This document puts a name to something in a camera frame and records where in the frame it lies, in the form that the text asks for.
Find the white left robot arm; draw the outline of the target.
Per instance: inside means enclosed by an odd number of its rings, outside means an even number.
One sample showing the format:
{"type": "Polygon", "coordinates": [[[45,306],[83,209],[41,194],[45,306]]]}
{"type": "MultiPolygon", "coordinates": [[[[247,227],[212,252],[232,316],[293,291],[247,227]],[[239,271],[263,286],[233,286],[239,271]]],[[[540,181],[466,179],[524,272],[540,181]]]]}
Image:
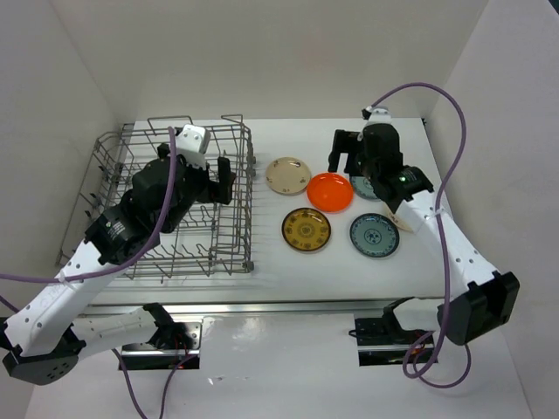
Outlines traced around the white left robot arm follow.
{"type": "Polygon", "coordinates": [[[88,227],[56,281],[17,313],[1,320],[1,346],[8,375],[44,386],[68,374],[89,356],[146,342],[153,348],[187,345],[184,325],[159,303],[123,315],[86,320],[90,302],[142,255],[175,230],[194,203],[228,204],[236,176],[230,161],[190,165],[185,154],[163,143],[157,157],[134,174],[131,189],[88,227]]]}

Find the cream plate with characters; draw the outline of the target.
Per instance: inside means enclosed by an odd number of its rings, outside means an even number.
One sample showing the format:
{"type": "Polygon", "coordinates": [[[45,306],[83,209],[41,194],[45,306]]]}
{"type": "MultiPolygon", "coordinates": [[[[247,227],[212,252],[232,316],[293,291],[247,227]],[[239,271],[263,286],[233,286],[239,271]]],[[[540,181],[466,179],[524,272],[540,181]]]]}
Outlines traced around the cream plate with characters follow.
{"type": "Polygon", "coordinates": [[[284,196],[294,196],[303,192],[312,174],[308,165],[295,157],[280,157],[266,168],[266,185],[284,196]]]}

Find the yellow patterned plate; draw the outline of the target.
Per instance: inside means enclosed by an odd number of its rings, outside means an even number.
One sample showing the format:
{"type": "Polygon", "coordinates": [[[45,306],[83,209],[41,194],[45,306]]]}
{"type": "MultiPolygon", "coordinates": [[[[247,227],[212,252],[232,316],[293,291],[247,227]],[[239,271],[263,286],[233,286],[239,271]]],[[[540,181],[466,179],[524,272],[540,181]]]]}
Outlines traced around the yellow patterned plate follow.
{"type": "Polygon", "coordinates": [[[284,241],[294,250],[316,252],[325,247],[331,236],[329,220],[317,209],[298,208],[289,212],[282,224],[284,241]]]}

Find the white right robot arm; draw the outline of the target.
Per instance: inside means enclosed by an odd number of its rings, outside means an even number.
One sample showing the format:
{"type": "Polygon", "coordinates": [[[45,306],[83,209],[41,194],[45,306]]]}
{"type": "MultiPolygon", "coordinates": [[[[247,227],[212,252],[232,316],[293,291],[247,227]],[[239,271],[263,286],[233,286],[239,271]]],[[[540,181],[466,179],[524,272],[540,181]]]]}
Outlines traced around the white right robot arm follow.
{"type": "Polygon", "coordinates": [[[404,164],[398,131],[390,123],[369,123],[362,131],[337,129],[328,156],[334,173],[341,155],[349,175],[365,177],[376,196],[418,237],[450,275],[449,297],[408,297],[383,309],[383,335],[403,342],[412,331],[439,330],[457,346],[506,324],[520,290],[512,272],[501,273],[469,242],[443,209],[426,174],[404,164]]]}

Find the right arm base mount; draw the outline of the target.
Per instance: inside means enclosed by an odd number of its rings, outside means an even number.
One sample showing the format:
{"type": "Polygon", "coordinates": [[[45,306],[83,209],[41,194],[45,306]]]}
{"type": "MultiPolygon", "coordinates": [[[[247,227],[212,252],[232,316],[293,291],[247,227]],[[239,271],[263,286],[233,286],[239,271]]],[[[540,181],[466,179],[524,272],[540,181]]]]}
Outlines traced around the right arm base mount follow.
{"type": "Polygon", "coordinates": [[[381,318],[355,318],[348,336],[355,340],[360,367],[401,365],[409,347],[426,331],[390,331],[381,318]]]}

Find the orange plastic plate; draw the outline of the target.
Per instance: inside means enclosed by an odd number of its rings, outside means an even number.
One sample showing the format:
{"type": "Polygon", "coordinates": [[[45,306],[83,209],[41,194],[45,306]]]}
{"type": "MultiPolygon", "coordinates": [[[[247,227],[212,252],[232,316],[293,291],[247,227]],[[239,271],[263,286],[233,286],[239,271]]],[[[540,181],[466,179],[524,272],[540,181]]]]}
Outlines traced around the orange plastic plate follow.
{"type": "Polygon", "coordinates": [[[307,185],[307,198],[318,210],[337,213],[353,201],[354,190],[349,180],[336,173],[321,173],[307,185]]]}

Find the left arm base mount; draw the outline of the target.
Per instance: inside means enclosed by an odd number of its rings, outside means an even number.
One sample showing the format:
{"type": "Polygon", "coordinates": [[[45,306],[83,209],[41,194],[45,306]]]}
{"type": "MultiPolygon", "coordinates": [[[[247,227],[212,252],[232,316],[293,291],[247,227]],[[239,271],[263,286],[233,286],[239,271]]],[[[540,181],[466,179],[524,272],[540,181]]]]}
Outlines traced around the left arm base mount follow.
{"type": "Polygon", "coordinates": [[[128,344],[119,353],[131,371],[171,370],[177,365],[179,369],[199,369],[202,331],[202,320],[190,319],[182,322],[164,343],[128,344]]]}

